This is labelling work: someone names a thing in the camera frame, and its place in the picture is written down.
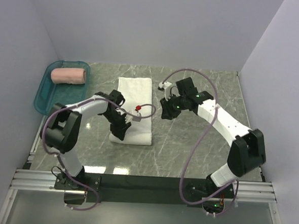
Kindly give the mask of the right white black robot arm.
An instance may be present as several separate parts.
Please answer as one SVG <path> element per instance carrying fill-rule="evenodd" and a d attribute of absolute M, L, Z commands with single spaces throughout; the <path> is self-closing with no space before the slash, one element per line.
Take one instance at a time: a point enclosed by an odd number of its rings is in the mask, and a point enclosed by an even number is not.
<path fill-rule="evenodd" d="M 232 180 L 262 166 L 266 161 L 264 135 L 238 122 L 216 103 L 207 91 L 199 92 L 191 78 L 176 84 L 161 82 L 158 89 L 164 92 L 161 99 L 163 120 L 177 118 L 183 110 L 189 110 L 209 122 L 227 141 L 230 151 L 227 161 L 206 177 L 199 190 L 206 196 L 216 197 L 223 186 Z"/>

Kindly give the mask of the white towel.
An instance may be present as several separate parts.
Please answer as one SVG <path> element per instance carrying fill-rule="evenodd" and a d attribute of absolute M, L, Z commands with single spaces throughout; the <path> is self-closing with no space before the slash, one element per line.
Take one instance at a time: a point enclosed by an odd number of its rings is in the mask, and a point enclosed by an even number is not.
<path fill-rule="evenodd" d="M 127 145 L 152 144 L 152 119 L 150 116 L 152 108 L 152 80 L 150 78 L 119 78 L 118 91 L 125 98 L 123 109 L 138 118 L 127 115 L 130 121 L 130 128 L 125 133 L 125 139 L 119 140 L 114 135 L 109 135 L 109 140 L 114 143 Z"/>

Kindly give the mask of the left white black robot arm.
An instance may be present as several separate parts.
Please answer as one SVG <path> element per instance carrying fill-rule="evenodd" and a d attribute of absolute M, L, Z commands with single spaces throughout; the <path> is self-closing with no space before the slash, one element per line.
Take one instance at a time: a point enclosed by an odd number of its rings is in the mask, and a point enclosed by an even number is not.
<path fill-rule="evenodd" d="M 75 146 L 80 129 L 93 116 L 103 115 L 110 123 L 110 132 L 119 140 L 125 139 L 125 133 L 131 127 L 127 114 L 118 109 L 125 103 L 121 92 L 112 90 L 109 95 L 98 92 L 92 97 L 74 104 L 53 105 L 48 119 L 41 130 L 44 149 L 54 149 L 49 154 L 56 155 L 62 168 L 58 181 L 70 190 L 81 189 L 88 183 L 85 168 L 78 159 Z"/>

